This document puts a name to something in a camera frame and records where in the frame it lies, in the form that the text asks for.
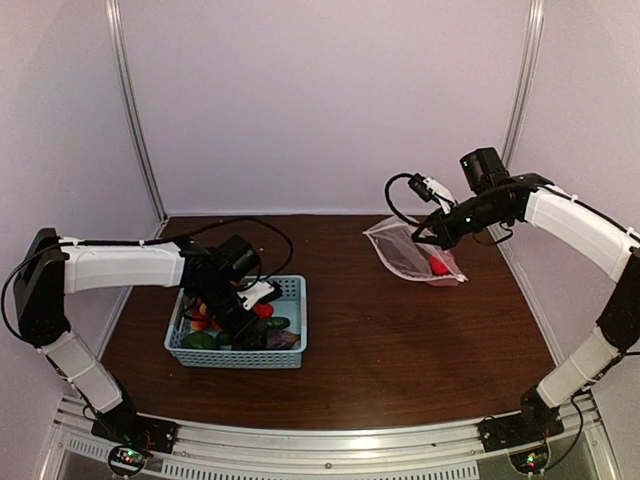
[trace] drawstring bag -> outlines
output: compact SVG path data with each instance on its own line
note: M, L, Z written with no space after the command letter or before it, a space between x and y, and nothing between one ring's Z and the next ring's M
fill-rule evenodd
M378 257L385 267L400 278L412 282L426 282L435 287L449 287L467 280L460 271L450 251L435 245L414 243L411 234L415 227L397 217L387 218L363 232L371 241ZM438 264L449 270L437 275L431 264Z

